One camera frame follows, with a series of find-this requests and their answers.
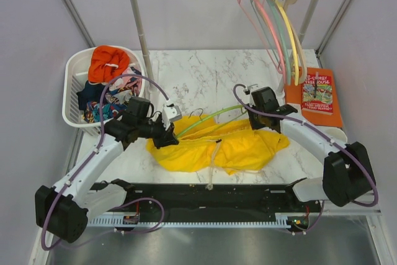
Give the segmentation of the yellow shorts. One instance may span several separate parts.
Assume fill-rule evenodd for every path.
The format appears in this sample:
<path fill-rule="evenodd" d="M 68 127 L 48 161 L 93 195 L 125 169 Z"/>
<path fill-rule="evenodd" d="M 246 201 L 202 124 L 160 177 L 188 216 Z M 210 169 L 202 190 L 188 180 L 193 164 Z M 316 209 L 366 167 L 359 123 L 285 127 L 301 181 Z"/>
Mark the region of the yellow shorts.
<path fill-rule="evenodd" d="M 273 130 L 252 130 L 245 117 L 217 124 L 204 115 L 184 116 L 175 123 L 178 145 L 141 146 L 138 181 L 163 184 L 281 184 L 274 158 L 289 139 Z"/>

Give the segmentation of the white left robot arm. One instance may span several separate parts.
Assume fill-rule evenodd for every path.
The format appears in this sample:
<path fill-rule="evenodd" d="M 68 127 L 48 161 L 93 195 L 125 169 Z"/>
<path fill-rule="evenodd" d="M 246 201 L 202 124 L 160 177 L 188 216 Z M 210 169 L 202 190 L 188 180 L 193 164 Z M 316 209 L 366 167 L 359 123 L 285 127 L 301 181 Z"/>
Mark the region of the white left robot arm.
<path fill-rule="evenodd" d="M 125 110 L 105 123 L 83 161 L 52 187 L 41 186 L 36 191 L 36 223 L 42 228 L 42 236 L 50 232 L 73 243 L 92 219 L 115 207 L 123 211 L 134 208 L 136 196 L 128 191 L 132 185 L 121 179 L 95 193 L 91 187 L 113 160 L 139 138 L 152 140 L 156 148 L 178 144 L 174 122 L 182 118 L 179 107 L 167 101 L 152 120 L 148 115 L 151 106 L 147 99 L 131 98 Z"/>

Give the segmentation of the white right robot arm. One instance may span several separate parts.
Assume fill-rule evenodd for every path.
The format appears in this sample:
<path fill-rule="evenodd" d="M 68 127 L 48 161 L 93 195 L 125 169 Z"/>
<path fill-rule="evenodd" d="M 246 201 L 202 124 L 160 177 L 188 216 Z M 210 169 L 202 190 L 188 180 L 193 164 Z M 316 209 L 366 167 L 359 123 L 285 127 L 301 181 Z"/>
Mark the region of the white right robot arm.
<path fill-rule="evenodd" d="M 304 178 L 292 184 L 284 195 L 284 204 L 299 211 L 307 201 L 329 200 L 343 207 L 358 203 L 360 196 L 373 191 L 374 206 L 378 202 L 375 177 L 366 147 L 346 143 L 320 130 L 289 104 L 280 105 L 270 87 L 251 85 L 245 93 L 250 97 L 249 120 L 252 129 L 269 128 L 285 135 L 309 151 L 323 164 L 323 175 Z"/>

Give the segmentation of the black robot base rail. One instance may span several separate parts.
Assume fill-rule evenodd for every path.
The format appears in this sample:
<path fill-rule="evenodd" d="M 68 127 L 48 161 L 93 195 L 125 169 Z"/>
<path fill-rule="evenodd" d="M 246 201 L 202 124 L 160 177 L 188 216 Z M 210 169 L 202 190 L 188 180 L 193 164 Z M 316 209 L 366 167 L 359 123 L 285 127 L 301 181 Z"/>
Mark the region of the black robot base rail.
<path fill-rule="evenodd" d="M 127 196 L 114 212 L 138 212 L 155 222 L 269 222 L 278 213 L 318 213 L 317 200 L 300 202 L 286 184 L 204 184 L 127 183 Z"/>

